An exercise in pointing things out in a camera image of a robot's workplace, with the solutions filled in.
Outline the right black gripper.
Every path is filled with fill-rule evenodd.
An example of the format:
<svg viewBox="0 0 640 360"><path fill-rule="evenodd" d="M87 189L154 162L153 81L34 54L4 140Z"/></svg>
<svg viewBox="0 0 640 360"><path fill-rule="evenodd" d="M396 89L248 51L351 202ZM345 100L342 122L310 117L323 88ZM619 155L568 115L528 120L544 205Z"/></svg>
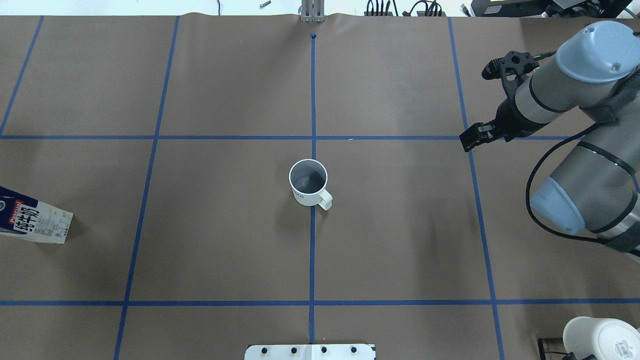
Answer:
<svg viewBox="0 0 640 360"><path fill-rule="evenodd" d="M516 138L526 138L533 134L533 123L517 109L515 101L509 98L498 105L494 120L489 123L477 122L459 135L465 153L475 147L503 139L510 142Z"/></svg>

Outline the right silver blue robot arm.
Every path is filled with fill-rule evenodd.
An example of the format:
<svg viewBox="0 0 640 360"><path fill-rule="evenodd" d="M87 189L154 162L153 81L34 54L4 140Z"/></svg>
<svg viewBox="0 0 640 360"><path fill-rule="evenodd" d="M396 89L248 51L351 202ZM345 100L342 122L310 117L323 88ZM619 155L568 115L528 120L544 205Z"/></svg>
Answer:
<svg viewBox="0 0 640 360"><path fill-rule="evenodd" d="M469 125L462 148L524 139L579 109L592 121L542 155L525 185L525 207L543 230L639 261L639 34L624 23L589 23L557 50L509 51L482 69L505 100L493 120Z"/></svg>

